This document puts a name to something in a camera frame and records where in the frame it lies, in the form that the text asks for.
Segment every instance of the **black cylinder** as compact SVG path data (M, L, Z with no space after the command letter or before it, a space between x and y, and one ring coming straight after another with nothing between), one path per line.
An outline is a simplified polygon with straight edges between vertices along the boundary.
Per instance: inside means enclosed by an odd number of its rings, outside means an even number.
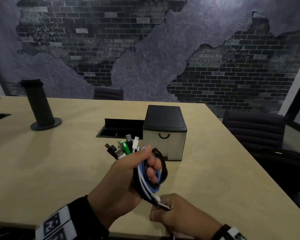
M40 79L22 80L20 85L24 87L32 112L36 119L30 128L35 131L52 129L61 124L60 118L54 118L50 109L43 83Z

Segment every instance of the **round base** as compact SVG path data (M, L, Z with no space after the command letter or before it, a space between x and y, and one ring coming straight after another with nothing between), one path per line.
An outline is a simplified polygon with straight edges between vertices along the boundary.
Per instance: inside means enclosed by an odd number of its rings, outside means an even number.
M30 125L30 128L34 131L45 131L45 130L57 127L62 122L62 120L60 118L54 118L54 120L55 120L54 124L47 125L47 126L40 126L40 125L38 125L37 122L34 122L32 125Z

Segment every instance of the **chair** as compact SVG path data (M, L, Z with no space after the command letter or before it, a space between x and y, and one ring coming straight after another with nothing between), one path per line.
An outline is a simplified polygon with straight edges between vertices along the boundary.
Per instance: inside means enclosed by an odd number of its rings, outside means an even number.
M282 115L227 110L222 123L246 148L282 148L285 130Z
M123 100L124 91L117 88L96 87L94 89L94 100Z

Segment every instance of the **tabletop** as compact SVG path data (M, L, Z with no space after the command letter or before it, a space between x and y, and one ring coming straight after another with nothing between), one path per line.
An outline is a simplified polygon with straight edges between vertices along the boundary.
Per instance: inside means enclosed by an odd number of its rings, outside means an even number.
M180 106L188 128L183 159L168 161L159 194L177 193L248 239L300 239L300 209L205 104L49 98L62 124L32 131L26 97L3 96L0 113L0 223L35 227L63 205L88 194L114 159L96 134L104 118L144 119L149 104ZM159 238L142 201L119 218L111 236Z

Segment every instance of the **green cable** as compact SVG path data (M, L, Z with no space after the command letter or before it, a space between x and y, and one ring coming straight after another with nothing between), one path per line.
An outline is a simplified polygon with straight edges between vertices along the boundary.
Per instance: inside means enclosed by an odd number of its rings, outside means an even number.
M121 146L126 155L131 154L131 151L129 150L128 145L125 141L121 142Z

